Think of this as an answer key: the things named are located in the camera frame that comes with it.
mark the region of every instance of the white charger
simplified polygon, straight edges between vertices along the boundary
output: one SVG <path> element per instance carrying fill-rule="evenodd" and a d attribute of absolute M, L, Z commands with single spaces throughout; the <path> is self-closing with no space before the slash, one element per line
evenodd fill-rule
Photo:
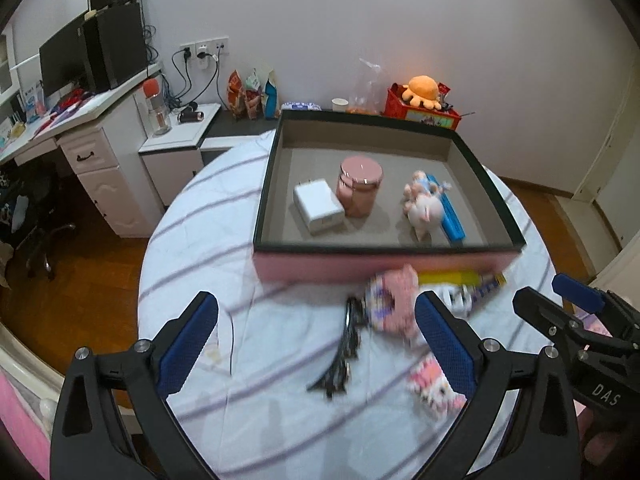
<path fill-rule="evenodd" d="M 293 202 L 311 234 L 344 222 L 344 208 L 324 179 L 298 184 Z"/>

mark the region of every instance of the pink jar lid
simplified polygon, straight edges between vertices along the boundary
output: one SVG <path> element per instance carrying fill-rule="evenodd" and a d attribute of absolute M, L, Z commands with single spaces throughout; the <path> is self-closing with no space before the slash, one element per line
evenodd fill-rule
<path fill-rule="evenodd" d="M 379 184 L 382 181 L 382 167 L 368 156 L 349 156 L 340 168 L 344 176 L 358 184 Z"/>

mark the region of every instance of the computer monitor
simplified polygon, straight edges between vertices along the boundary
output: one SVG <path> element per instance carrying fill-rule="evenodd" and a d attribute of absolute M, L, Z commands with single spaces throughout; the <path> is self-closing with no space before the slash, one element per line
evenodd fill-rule
<path fill-rule="evenodd" d="M 40 47 L 40 71 L 46 96 L 69 83 L 85 79 L 78 28 L 84 23 L 80 14 Z"/>

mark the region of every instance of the dark countertop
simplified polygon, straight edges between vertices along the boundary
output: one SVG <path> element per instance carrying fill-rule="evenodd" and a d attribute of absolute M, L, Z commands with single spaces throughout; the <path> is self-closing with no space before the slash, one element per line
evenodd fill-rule
<path fill-rule="evenodd" d="M 207 128 L 205 137 L 240 137 L 260 135 L 278 126 L 278 120 L 260 117 L 252 121 L 248 117 L 236 120 L 228 110 L 220 110 Z"/>

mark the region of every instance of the round table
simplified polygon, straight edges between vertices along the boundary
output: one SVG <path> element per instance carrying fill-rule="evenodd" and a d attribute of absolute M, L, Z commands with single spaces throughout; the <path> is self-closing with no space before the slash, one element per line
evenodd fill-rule
<path fill-rule="evenodd" d="M 149 241 L 140 279 L 138 327 L 152 339 L 201 290 L 233 320 L 233 371 L 211 342 L 168 403 L 187 436 L 223 479 L 405 479 L 435 450 L 453 416 L 435 420 L 406 378 L 425 349 L 362 330 L 347 394 L 328 401 L 306 386 L 334 357 L 349 294 L 363 284 L 261 283 L 252 264 L 258 200 L 274 132 L 224 153 L 175 199 Z M 481 338 L 538 353 L 548 340 L 514 313 L 516 290 L 532 286 L 560 304 L 555 272 L 520 202 L 491 174 L 527 247 L 505 272 L 507 285 L 469 323 Z M 506 397 L 474 468 L 487 465 L 515 399 Z"/>

